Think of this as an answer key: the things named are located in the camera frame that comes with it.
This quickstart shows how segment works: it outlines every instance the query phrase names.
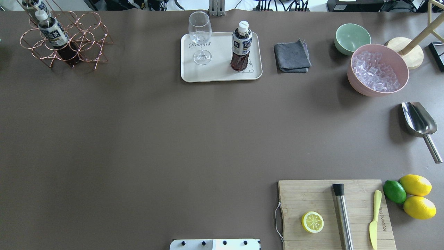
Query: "white floor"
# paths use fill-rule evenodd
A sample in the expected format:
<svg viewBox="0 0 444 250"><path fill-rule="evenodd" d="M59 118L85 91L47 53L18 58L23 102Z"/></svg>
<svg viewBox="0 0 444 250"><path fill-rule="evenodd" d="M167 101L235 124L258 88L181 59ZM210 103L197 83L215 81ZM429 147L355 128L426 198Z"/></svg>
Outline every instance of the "white floor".
<svg viewBox="0 0 444 250"><path fill-rule="evenodd" d="M46 0L50 4L52 4L53 0ZM54 0L63 10L90 10L89 7L85 4L84 0ZM184 7L186 10L195 10L195 9L208 9L210 0L177 0L178 3ZM285 5L285 8L292 3L293 0L281 0ZM415 6L419 6L422 0L414 0L413 3ZM310 11L327 11L327 0L308 0L308 8ZM225 0L225 10L234 9L237 5L237 9L243 10L252 10L258 4L257 0ZM276 0L277 10L284 11L284 7L282 6L279 0ZM9 10L22 10L16 0L0 0L0 5ZM274 0L271 1L270 9L276 10L276 5L274 4ZM178 10L181 9L174 3L174 0L168 1L168 9L167 10Z"/></svg>

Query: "wooden cutting board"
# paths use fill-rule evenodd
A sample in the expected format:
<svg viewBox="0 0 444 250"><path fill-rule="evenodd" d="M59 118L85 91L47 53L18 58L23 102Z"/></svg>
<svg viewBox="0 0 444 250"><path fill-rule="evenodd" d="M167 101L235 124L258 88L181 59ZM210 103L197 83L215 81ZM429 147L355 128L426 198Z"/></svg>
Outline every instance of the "wooden cutting board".
<svg viewBox="0 0 444 250"><path fill-rule="evenodd" d="M354 249L373 249L369 223L373 220L374 192L380 190L383 195L378 218L377 249L396 250L381 180L280 180L284 250L344 249L332 189L335 183L344 184ZM321 232L313 234L302 228L302 216L308 211L318 212L323 217L324 228Z"/></svg>

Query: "wine glass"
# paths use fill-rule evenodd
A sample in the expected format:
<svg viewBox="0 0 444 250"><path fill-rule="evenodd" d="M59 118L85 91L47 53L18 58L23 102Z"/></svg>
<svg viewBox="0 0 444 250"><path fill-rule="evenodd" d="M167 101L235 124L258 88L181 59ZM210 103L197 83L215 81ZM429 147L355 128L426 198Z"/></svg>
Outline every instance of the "wine glass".
<svg viewBox="0 0 444 250"><path fill-rule="evenodd" d="M202 11L192 13L188 23L188 34L194 43L200 45L200 51L194 53L194 61L199 65L208 64L211 61L211 53L202 47L211 38L210 17Z"/></svg>

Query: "white metal plate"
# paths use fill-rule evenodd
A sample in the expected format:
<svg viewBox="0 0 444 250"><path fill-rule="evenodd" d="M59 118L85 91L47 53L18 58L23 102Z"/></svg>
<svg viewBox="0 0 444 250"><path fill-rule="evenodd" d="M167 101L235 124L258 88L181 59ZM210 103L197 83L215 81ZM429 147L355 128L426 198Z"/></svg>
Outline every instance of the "white metal plate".
<svg viewBox="0 0 444 250"><path fill-rule="evenodd" d="M170 250L260 250L257 239L182 239L173 240Z"/></svg>
<svg viewBox="0 0 444 250"><path fill-rule="evenodd" d="M237 72L230 66L232 32L214 32L210 41L203 46L208 50L212 59L207 65L198 65L193 60L193 55L200 47L195 44L188 34L181 39L180 75L186 82L206 81L235 81L255 80L262 75L261 53L259 39L253 32L253 40L248 57L248 66L245 70Z"/></svg>

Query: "lime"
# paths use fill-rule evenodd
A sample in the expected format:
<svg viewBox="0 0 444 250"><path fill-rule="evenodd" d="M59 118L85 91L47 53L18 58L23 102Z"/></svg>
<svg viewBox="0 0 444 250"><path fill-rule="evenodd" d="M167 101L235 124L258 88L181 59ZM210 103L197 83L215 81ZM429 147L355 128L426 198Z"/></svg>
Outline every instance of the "lime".
<svg viewBox="0 0 444 250"><path fill-rule="evenodd" d="M307 212L302 216L302 227L307 232L319 233L324 228L324 219L316 212Z"/></svg>
<svg viewBox="0 0 444 250"><path fill-rule="evenodd" d="M410 196L404 202L404 211L415 219L427 220L435 216L436 207L421 196Z"/></svg>
<svg viewBox="0 0 444 250"><path fill-rule="evenodd" d="M404 187L405 192L411 195L425 196L432 190L430 182L416 174L408 174L401 177L399 183Z"/></svg>
<svg viewBox="0 0 444 250"><path fill-rule="evenodd" d="M386 181L382 189L387 198L394 203L402 204L407 196L404 188L397 181Z"/></svg>

